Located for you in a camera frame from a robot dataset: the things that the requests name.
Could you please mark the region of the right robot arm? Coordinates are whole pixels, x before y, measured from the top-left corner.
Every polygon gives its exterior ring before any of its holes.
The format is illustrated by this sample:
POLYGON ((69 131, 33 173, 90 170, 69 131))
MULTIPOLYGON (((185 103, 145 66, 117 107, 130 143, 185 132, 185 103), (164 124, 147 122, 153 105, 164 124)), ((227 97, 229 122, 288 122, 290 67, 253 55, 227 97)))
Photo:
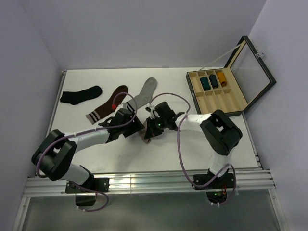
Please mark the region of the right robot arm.
POLYGON ((162 102, 157 106, 147 104, 146 111, 150 116, 146 119, 144 140, 161 135, 165 129, 177 132, 177 143, 180 142, 181 131, 202 132, 214 151, 208 182, 215 188, 224 183, 231 154, 243 134, 222 110, 217 109, 209 114, 176 114, 167 102, 162 102))

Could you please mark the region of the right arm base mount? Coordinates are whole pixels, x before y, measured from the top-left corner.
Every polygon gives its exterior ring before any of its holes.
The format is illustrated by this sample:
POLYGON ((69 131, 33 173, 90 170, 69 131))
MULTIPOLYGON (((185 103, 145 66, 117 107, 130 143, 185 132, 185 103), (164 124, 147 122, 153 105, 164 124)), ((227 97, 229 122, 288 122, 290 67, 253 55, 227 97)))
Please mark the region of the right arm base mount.
MULTIPOLYGON (((198 185, 208 183, 214 174, 208 172, 207 174, 194 174, 193 182, 198 185)), ((226 172, 222 177, 215 178, 210 184, 203 188, 196 188, 196 190, 215 190, 214 192, 206 192, 206 196, 211 203, 221 204, 227 201, 227 189, 235 190, 236 181, 233 173, 226 172)))

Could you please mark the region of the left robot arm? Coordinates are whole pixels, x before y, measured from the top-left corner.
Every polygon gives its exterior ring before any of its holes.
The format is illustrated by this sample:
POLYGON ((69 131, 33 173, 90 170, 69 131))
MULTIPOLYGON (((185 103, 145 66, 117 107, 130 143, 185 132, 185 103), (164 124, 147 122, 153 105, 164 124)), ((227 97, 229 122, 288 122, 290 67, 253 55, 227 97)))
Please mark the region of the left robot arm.
POLYGON ((94 186, 93 175, 86 168, 72 164, 75 153, 89 147, 110 143, 120 135, 128 137, 140 130, 144 125, 136 114, 121 108, 116 114, 98 127, 77 133, 51 131, 31 158, 36 166, 37 174, 52 181, 59 179, 76 183, 82 192, 89 192, 94 186))

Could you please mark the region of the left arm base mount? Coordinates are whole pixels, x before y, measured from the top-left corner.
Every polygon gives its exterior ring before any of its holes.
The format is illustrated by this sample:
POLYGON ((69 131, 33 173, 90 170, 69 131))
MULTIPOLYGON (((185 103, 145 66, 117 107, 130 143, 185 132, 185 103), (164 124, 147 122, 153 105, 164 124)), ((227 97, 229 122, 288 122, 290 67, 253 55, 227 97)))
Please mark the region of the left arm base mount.
POLYGON ((82 185, 69 181, 65 187, 65 194, 75 195, 75 204, 78 209, 86 212, 95 212, 105 208, 109 203, 106 194, 109 191, 109 178, 91 178, 82 185), (98 195, 106 198, 105 203, 99 208, 92 208, 98 195))

